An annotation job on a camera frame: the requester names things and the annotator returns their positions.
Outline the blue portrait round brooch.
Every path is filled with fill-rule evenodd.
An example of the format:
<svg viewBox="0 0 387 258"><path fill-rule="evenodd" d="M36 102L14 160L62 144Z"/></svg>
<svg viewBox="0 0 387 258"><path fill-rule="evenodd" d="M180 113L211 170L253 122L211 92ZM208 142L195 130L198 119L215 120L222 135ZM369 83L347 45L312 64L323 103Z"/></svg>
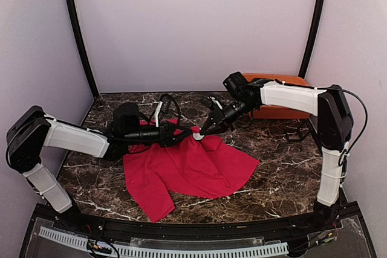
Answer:
<svg viewBox="0 0 387 258"><path fill-rule="evenodd" d="M192 136L196 141L201 141L204 138L204 135L201 135L199 132L193 133Z"/></svg>

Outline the red t-shirt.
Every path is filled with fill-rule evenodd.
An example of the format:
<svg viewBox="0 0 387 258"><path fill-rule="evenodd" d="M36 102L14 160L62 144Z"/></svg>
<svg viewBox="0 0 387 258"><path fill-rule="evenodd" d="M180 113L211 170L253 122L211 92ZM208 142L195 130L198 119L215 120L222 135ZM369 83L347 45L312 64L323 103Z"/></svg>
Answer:
<svg viewBox="0 0 387 258"><path fill-rule="evenodd" d="M133 149L123 157L126 188L151 222L175 209L171 192L207 199L229 196L245 186L259 164L217 135Z"/></svg>

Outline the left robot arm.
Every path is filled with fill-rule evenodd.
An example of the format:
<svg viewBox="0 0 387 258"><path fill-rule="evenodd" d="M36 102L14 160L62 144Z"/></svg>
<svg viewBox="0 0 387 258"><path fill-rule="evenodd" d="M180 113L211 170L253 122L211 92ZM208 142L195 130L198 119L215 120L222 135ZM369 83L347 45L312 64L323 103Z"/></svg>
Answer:
<svg viewBox="0 0 387 258"><path fill-rule="evenodd" d="M174 146L192 136L192 130L179 121L161 121L159 103L154 119L140 112L135 103L124 103L112 113L106 131L85 129L47 115L40 106L32 106L8 130L5 159L59 214L72 231L85 227L85 217L56 177L41 159L43 147L80 152L94 158L114 161L129 153L131 146Z"/></svg>

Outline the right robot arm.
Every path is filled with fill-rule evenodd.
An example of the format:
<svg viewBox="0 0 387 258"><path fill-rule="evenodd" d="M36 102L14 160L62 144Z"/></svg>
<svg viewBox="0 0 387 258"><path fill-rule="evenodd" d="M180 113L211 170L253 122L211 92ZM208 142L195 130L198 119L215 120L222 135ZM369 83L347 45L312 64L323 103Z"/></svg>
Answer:
<svg viewBox="0 0 387 258"><path fill-rule="evenodd" d="M317 119L315 130L322 151L322 170L317 202L330 207L339 198L346 176L347 158L357 143L353 140L353 115L346 95L356 94L339 85L313 87L290 84L278 79L248 81L237 71L223 81L234 102L223 105L215 97L203 104L210 112L200 135L221 134L233 129L233 123L261 106L280 106L308 113Z"/></svg>

